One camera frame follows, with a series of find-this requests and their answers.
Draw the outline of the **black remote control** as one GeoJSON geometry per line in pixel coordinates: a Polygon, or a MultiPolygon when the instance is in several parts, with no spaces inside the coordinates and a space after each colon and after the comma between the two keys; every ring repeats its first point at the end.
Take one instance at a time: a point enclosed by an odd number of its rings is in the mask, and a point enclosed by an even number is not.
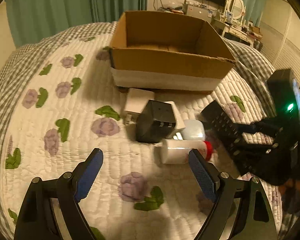
{"type": "Polygon", "coordinates": [[[255,174],[252,148],[239,132],[238,125],[232,122],[219,103],[214,100],[200,114],[211,125],[239,173],[241,175],[248,172],[255,174]]]}

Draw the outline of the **white bottle red cap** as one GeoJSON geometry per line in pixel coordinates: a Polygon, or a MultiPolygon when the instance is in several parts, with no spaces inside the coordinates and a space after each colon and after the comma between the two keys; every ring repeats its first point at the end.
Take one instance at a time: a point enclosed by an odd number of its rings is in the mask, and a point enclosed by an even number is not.
{"type": "Polygon", "coordinates": [[[209,161],[213,153],[213,146],[208,141],[202,140],[173,140],[162,141],[160,150],[163,164],[186,164],[191,150],[198,150],[205,160],[209,161]]]}

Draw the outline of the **white power adapter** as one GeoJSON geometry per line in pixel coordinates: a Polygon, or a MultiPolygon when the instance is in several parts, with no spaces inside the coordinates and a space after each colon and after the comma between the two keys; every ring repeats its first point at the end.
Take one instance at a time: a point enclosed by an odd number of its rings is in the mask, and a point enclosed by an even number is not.
{"type": "Polygon", "coordinates": [[[175,127],[174,127],[174,130],[166,137],[167,139],[172,139],[173,136],[177,132],[181,132],[185,128],[185,123],[184,123],[184,121],[182,119],[181,113],[180,113],[178,107],[176,106],[175,102],[173,102],[173,101],[166,101],[165,103],[169,103],[172,106],[173,114],[174,114],[174,117],[175,117],[175,127]]]}
{"type": "Polygon", "coordinates": [[[155,93],[149,90],[130,88],[122,111],[125,125],[136,122],[149,100],[154,100],[155,93]]]}

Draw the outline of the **black cube charger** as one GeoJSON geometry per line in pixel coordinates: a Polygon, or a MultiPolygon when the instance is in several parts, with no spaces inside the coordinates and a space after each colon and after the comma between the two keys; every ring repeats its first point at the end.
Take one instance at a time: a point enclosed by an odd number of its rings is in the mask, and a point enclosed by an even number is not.
{"type": "Polygon", "coordinates": [[[148,100],[136,120],[136,140],[143,143],[157,143],[170,135],[176,126],[172,105],[148,100]]]}

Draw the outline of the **pale blue round container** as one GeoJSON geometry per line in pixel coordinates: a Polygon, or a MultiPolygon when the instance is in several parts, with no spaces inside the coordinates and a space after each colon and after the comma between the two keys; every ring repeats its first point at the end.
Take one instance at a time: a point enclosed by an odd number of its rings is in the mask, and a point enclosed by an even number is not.
{"type": "Polygon", "coordinates": [[[181,131],[184,140],[201,140],[206,139],[203,123],[199,120],[184,120],[185,128],[181,131]]]}

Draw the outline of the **white floral quilted mat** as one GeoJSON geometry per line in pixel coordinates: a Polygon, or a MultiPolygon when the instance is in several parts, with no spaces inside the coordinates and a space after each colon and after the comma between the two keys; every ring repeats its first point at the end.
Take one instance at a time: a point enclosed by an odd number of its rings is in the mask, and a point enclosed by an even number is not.
{"type": "Polygon", "coordinates": [[[188,165],[164,165],[156,145],[133,140],[106,57],[110,40],[66,42],[26,82],[5,140],[1,198],[9,226],[15,229],[32,178],[58,178],[99,148],[102,168],[79,204],[92,229],[106,239],[193,239],[206,219],[200,188],[188,165]]]}

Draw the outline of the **white louvered wardrobe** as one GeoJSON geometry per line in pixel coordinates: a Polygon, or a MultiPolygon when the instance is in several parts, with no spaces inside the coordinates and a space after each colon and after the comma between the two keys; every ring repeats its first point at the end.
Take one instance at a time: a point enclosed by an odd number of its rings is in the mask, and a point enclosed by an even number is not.
{"type": "Polygon", "coordinates": [[[265,9],[260,22],[262,54],[275,69],[293,70],[300,85],[300,20],[293,9],[265,9]]]}

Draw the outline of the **white dressing table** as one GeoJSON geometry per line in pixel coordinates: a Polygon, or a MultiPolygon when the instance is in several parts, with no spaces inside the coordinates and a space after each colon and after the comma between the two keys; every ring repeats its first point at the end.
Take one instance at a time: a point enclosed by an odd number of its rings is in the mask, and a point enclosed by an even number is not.
{"type": "Polygon", "coordinates": [[[250,35],[241,29],[237,29],[233,25],[229,25],[214,18],[211,20],[210,24],[221,37],[246,44],[247,46],[255,48],[258,51],[261,50],[261,43],[255,36],[250,35]]]}

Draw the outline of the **oval white vanity mirror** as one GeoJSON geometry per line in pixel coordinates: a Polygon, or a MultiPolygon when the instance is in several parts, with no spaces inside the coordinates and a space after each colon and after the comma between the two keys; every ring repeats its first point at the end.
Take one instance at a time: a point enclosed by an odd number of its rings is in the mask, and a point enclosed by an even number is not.
{"type": "Polygon", "coordinates": [[[245,15],[245,5],[243,0],[227,0],[226,12],[232,14],[233,20],[239,20],[245,15]]]}

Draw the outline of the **open cardboard box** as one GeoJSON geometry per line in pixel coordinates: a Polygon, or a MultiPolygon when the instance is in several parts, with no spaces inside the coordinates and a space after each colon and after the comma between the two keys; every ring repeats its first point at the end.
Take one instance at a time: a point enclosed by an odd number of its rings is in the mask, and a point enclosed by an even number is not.
{"type": "Polygon", "coordinates": [[[205,20],[158,11],[127,11],[110,42],[117,87],[209,93],[235,58],[205,20]]]}

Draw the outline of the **grey mini fridge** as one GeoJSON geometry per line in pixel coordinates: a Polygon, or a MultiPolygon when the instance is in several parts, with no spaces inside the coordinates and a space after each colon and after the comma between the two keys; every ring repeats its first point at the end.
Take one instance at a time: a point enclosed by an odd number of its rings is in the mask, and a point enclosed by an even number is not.
{"type": "Polygon", "coordinates": [[[192,5],[184,3],[183,4],[183,12],[187,16],[200,18],[202,20],[205,20],[206,22],[211,23],[211,18],[212,18],[212,11],[211,10],[196,7],[196,6],[192,6],[192,5]]]}

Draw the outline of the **green curtain left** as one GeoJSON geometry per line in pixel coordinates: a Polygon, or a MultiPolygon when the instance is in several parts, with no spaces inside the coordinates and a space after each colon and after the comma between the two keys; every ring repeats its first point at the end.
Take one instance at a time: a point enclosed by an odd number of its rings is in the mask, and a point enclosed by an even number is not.
{"type": "Polygon", "coordinates": [[[123,12],[146,10],[147,0],[5,0],[16,47],[37,43],[70,27],[117,21],[123,12]]]}

